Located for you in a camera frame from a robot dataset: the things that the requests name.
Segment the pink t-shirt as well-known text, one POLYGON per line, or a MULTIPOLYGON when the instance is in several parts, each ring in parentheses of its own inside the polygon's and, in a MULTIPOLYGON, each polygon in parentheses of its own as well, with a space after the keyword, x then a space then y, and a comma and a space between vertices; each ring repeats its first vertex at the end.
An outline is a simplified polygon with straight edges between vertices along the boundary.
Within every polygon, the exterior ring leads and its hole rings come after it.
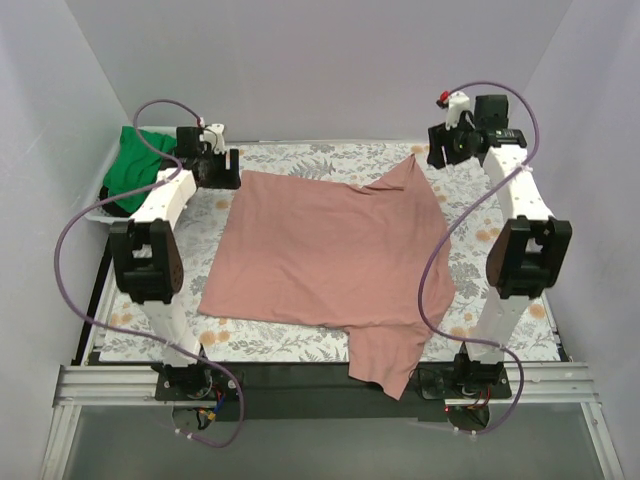
POLYGON ((342 330, 350 376, 399 399, 455 296, 446 229, 414 156, 363 187, 246 171, 198 310, 342 330))

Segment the black garment in basket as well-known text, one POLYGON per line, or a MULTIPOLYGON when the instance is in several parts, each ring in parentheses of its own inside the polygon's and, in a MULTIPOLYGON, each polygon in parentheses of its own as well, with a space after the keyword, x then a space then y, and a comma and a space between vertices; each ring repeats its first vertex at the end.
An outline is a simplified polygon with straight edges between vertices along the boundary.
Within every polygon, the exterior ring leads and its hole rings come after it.
MULTIPOLYGON (((103 201, 110 197, 109 190, 106 186, 102 186, 99 191, 99 200, 103 201)), ((115 201, 108 202, 102 206, 102 209, 112 217, 129 218, 130 212, 120 207, 115 201)))

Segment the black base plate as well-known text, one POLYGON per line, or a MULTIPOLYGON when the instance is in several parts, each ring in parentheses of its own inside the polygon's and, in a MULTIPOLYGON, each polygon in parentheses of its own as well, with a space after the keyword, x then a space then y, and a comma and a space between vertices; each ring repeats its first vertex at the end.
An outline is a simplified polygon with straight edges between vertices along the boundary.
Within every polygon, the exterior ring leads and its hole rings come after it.
POLYGON ((445 402, 460 400, 477 414, 507 400, 515 383, 502 371, 482 383, 463 380, 451 362, 423 362, 408 374, 398 400, 376 383, 352 379, 345 363, 227 363, 234 375, 199 363, 170 367, 156 363, 155 399, 190 410, 214 410, 216 420, 416 418, 443 422, 445 402))

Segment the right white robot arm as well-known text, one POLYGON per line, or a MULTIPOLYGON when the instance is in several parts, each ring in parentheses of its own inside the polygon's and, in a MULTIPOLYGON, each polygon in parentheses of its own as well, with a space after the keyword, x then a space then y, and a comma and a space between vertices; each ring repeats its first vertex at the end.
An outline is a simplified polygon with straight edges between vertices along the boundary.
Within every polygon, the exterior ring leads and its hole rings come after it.
POLYGON ((446 117, 428 131, 428 164, 442 169, 477 158, 496 190, 504 225, 486 260, 489 291, 474 339, 436 373, 435 393, 488 397, 508 390, 503 349, 526 309, 555 285, 573 230, 542 200, 524 134, 509 126, 506 96, 444 92, 436 103, 446 117))

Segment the aluminium frame rail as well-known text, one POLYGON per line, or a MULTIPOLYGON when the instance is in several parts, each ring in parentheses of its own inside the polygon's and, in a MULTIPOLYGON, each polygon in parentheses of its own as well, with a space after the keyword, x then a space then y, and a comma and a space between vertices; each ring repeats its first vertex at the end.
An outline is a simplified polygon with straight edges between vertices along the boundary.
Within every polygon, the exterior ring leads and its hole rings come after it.
MULTIPOLYGON (((99 363, 63 367, 56 385, 54 404, 62 407, 145 404, 181 407, 155 399, 158 374, 152 370, 154 364, 99 363)), ((233 378, 225 365, 217 371, 233 378)), ((580 405, 603 473, 608 479, 622 478, 620 462, 599 411, 599 395, 586 364, 526 362, 517 365, 507 362, 504 371, 515 383, 515 392, 507 400, 491 402, 488 408, 504 404, 509 412, 515 412, 525 404, 580 405)), ((460 409, 462 405, 460 400, 445 402, 445 408, 460 409)))

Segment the green t-shirt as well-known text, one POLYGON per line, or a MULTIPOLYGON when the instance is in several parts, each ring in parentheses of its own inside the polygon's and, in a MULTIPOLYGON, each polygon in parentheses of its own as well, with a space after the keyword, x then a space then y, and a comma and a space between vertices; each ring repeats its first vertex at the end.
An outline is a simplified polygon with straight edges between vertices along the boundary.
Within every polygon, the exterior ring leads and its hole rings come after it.
MULTIPOLYGON (((143 130, 142 136, 163 153, 173 154, 175 151, 177 142, 170 135, 143 130)), ((116 160, 104 176, 99 193, 100 200, 155 183, 158 171, 165 160, 145 146, 131 126, 122 127, 119 144, 116 160)), ((143 192, 110 202, 103 208, 111 216, 129 217, 144 203, 148 195, 149 192, 143 192)))

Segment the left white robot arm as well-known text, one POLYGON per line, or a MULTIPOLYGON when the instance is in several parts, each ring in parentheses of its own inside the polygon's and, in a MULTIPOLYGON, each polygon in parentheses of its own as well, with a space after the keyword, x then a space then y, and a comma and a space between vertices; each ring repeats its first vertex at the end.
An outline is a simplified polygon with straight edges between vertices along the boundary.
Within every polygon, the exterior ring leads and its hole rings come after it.
POLYGON ((130 219, 113 223, 109 232, 117 287, 165 344, 159 372, 169 387, 193 400, 209 395, 213 377, 197 360, 201 343, 178 299, 184 268, 173 229, 197 189, 240 187, 239 151, 226 147, 224 130, 220 123, 178 127, 173 155, 183 169, 177 172, 173 161, 164 160, 153 180, 174 179, 149 192, 130 219))

